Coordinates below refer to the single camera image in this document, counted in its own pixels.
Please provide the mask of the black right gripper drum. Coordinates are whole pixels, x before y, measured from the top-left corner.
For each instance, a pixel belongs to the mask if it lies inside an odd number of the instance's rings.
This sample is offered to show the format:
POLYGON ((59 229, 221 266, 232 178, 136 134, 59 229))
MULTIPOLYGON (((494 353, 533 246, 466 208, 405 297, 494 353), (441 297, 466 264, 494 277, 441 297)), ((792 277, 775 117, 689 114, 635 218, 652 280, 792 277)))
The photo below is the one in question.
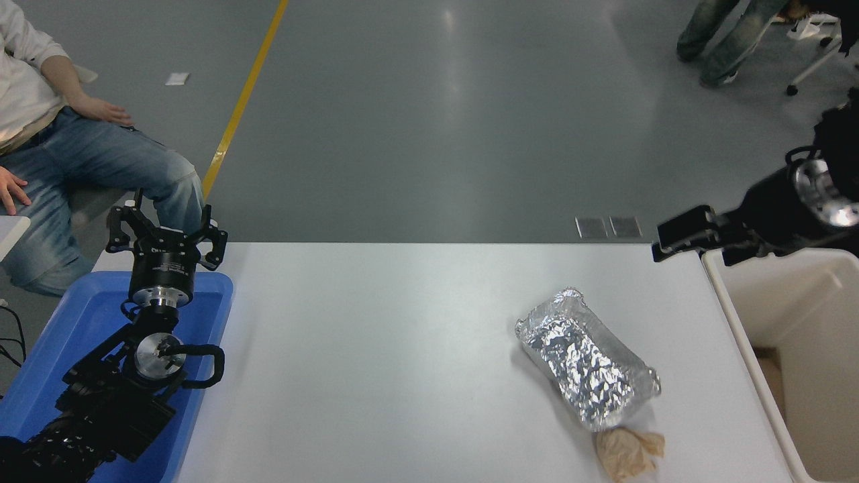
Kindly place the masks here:
POLYGON ((812 214, 797 194, 796 168, 781 168, 752 186, 739 207, 727 212, 742 235, 760 245, 760 256, 788 256, 834 241, 834 230, 812 214))

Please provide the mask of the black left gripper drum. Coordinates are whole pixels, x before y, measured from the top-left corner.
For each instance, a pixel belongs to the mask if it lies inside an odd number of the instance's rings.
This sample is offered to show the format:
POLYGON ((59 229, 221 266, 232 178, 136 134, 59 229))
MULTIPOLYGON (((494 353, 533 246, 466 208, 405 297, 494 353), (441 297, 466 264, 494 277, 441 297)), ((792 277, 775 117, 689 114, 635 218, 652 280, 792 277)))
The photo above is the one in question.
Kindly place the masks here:
POLYGON ((201 258, 197 244, 202 235, 187 235, 150 223, 131 227, 137 239, 129 295, 154 296, 159 288, 169 288, 178 296, 193 296, 196 265, 201 258))

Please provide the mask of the seated person's right hand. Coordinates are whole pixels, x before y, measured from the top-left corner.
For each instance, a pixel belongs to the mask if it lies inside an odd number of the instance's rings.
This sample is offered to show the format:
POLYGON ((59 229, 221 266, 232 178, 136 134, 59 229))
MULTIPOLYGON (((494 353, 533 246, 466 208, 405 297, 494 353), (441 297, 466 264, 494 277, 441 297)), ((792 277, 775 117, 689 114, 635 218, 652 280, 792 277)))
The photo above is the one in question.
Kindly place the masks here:
POLYGON ((16 216, 19 206, 28 207, 33 204, 26 192, 28 182, 1 167, 1 203, 6 216, 16 216))

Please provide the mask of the seated person's left hand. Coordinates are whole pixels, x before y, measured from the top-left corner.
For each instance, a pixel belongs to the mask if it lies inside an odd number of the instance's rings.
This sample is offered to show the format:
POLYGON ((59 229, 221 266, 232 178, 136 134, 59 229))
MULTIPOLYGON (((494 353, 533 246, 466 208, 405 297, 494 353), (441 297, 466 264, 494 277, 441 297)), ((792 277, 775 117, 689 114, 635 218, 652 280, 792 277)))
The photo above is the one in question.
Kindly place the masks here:
POLYGON ((115 123, 123 127, 132 127, 134 121, 125 108, 111 104, 89 95, 80 95, 67 99, 68 106, 83 118, 95 121, 115 123))

